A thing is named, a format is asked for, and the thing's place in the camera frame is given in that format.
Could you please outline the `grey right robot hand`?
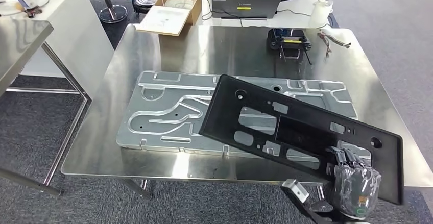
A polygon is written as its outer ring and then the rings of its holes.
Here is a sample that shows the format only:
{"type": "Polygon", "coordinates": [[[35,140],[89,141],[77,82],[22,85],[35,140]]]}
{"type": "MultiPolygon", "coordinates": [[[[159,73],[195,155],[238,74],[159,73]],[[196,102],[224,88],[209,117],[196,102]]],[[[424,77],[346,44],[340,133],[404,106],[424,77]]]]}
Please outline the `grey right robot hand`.
{"type": "Polygon", "coordinates": [[[335,164],[327,169],[334,181],[324,187],[325,200],[343,216],[365,220],[378,201],[381,174],[350,149],[330,146],[326,151],[335,164]]]}

